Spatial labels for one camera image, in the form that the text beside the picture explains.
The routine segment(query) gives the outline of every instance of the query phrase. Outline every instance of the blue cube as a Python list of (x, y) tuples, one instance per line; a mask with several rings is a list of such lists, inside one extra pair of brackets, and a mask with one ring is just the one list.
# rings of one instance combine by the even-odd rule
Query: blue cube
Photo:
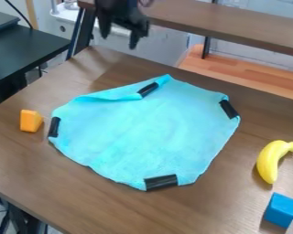
[(274, 193), (264, 214), (264, 219), (287, 229), (293, 219), (293, 199)]

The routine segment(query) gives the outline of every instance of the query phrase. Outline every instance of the wooden table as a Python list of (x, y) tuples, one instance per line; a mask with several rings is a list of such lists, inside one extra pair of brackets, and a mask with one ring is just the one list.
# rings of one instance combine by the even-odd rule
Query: wooden table
[[(93, 0), (78, 0), (94, 7)], [(293, 56), (293, 19), (196, 0), (156, 0), (153, 24)]]
[[(195, 184), (141, 192), (72, 162), (49, 144), (52, 110), (73, 97), (166, 73), (228, 94), (242, 117), (237, 132)], [(44, 115), (38, 133), (19, 131), (21, 109)], [(293, 197), (293, 155), (283, 161), (273, 187), (254, 168), (259, 151), (275, 139), (293, 141), (292, 100), (87, 48), (0, 105), (0, 196), (72, 234), (283, 233), (261, 218), (273, 191)]]

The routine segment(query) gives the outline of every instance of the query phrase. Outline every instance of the banana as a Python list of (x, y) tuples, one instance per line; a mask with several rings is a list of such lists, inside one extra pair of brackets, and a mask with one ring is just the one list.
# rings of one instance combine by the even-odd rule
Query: banana
[(278, 161), (289, 151), (293, 152), (293, 142), (277, 140), (264, 147), (257, 157), (257, 171), (268, 184), (277, 180)]

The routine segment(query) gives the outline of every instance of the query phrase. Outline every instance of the towel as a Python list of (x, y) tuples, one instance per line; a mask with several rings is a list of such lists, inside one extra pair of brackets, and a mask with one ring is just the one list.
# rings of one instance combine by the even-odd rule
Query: towel
[(76, 97), (53, 120), (49, 140), (64, 155), (146, 191), (194, 183), (240, 117), (225, 94), (164, 75)]

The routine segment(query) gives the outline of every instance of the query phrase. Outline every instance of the orange block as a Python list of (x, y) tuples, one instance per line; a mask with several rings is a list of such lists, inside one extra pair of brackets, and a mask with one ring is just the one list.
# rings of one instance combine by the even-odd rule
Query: orange block
[(20, 130), (35, 133), (42, 124), (43, 117), (36, 111), (21, 110)]

